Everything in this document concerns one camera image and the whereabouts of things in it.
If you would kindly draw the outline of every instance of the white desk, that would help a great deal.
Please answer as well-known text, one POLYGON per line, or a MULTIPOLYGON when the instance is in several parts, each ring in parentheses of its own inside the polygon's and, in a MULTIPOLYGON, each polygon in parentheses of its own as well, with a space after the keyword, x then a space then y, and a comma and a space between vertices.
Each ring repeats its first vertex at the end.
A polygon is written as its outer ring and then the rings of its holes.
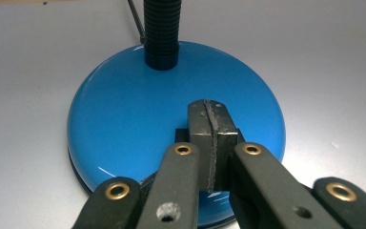
MULTIPOLYGON (((300 182, 334 176, 366 191, 366 1, 185 0, 180 40, 269 84, 286 122, 283 163, 300 182)), ((71 100, 138 42, 127 0, 0 5, 0 228, 73 225, 87 195, 68 159, 71 100)))

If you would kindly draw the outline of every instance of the blue lamp base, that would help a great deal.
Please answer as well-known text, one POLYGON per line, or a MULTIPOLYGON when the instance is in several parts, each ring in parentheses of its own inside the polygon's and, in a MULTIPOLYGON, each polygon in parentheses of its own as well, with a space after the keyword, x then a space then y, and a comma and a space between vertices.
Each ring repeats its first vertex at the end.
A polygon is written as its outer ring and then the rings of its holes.
MULTIPOLYGON (((174 130, 188 128, 187 106, 204 98, 224 103, 247 141, 282 159, 283 116, 266 83, 224 52, 180 42, 178 64, 171 70, 148 67, 143 46, 136 46, 110 57, 86 78, 68 120, 72 166, 91 191, 111 177, 143 180, 159 167, 174 130)), ((199 227, 234 216, 228 195, 200 193, 199 227)))

